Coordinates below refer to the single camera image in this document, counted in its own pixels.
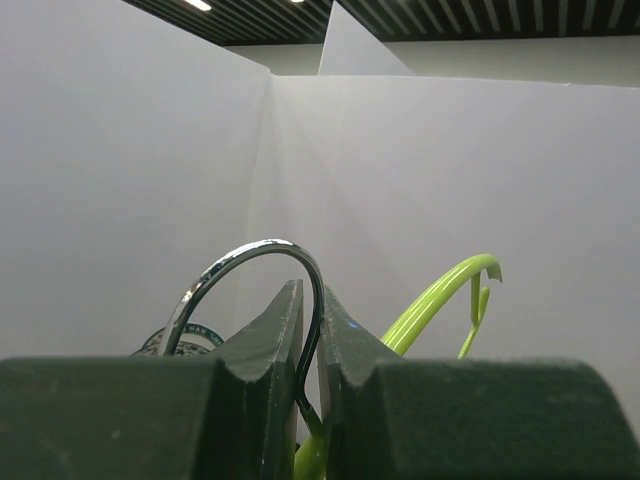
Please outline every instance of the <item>white partition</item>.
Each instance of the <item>white partition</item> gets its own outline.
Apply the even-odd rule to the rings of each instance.
[[[268,70],[119,0],[0,27],[0,356],[131,353],[244,239]]]
[[[337,1],[331,7],[318,75],[415,75]]]
[[[254,232],[309,249],[377,336],[450,267],[495,254],[505,282],[491,282],[471,356],[584,359],[640,427],[638,90],[417,77],[272,86],[277,126],[256,176],[271,184],[254,191]],[[409,355],[456,355],[469,310],[465,289]]]

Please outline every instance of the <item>green curved stem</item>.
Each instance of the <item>green curved stem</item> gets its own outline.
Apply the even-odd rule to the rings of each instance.
[[[489,278],[502,282],[500,264],[493,255],[483,254],[467,258],[425,290],[384,334],[382,343],[399,355],[404,355],[442,306],[471,280],[471,331],[462,345],[458,358],[466,356],[478,333],[489,301],[489,287],[480,290],[480,274],[483,270],[487,271]],[[322,480],[329,454],[329,436],[328,432],[324,432],[322,421],[315,411],[312,418],[307,416],[305,421],[314,428],[296,452],[293,478]]]

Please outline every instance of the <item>slatted ceiling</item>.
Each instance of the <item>slatted ceiling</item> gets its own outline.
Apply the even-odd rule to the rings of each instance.
[[[124,0],[222,46],[320,43],[332,0]],[[639,35],[640,0],[338,0],[384,42]]]

